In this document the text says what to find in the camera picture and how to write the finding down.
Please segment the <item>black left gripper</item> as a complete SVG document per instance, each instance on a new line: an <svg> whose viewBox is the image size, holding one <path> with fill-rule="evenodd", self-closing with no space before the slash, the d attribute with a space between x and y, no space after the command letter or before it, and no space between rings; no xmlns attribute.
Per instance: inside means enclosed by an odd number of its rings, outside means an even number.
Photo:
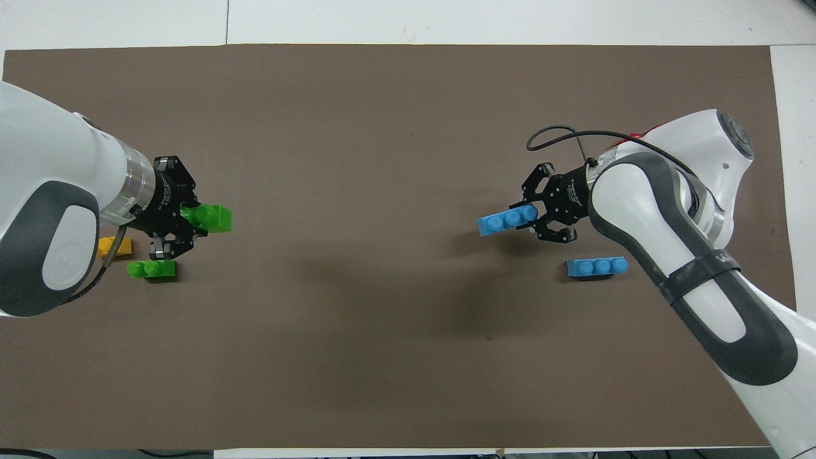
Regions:
<svg viewBox="0 0 816 459"><path fill-rule="evenodd" d="M167 261L191 251L196 239L208 236L203 229L193 228L182 215L182 207L200 204L195 194L196 181L180 157L155 157L156 183L151 200L131 211L131 227L145 232L150 238L149 259Z"/></svg>

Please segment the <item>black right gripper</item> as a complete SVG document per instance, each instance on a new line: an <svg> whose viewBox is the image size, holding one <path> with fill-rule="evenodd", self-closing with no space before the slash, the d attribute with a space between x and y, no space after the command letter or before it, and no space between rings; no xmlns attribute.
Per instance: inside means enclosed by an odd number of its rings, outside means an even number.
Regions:
<svg viewBox="0 0 816 459"><path fill-rule="evenodd" d="M590 186L588 166L557 174L551 162L535 166L521 185L521 198L508 209L532 205L539 201L546 213L528 223L528 227L543 242L568 244L577 239L574 225L589 215ZM562 228L553 229L557 222Z"/></svg>

